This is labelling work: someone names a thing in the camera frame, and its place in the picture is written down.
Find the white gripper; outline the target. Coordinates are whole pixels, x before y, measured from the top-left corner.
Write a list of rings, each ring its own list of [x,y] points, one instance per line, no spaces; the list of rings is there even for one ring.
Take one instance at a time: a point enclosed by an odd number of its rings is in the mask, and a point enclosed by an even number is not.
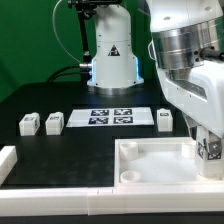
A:
[[[148,51],[156,62],[153,42]],[[224,63],[205,61],[190,69],[185,80],[172,80],[170,70],[160,69],[157,62],[155,66],[166,100],[184,113],[189,136],[195,140],[201,125],[224,138]]]

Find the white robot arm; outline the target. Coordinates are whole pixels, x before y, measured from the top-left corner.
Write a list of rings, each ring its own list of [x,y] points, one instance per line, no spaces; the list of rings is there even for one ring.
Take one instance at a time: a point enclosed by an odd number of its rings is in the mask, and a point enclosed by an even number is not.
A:
[[[224,12],[219,0],[143,0],[151,17],[149,55],[166,99],[224,138]],[[102,5],[95,17],[97,54],[88,85],[130,88],[143,81],[131,49],[130,14]]]

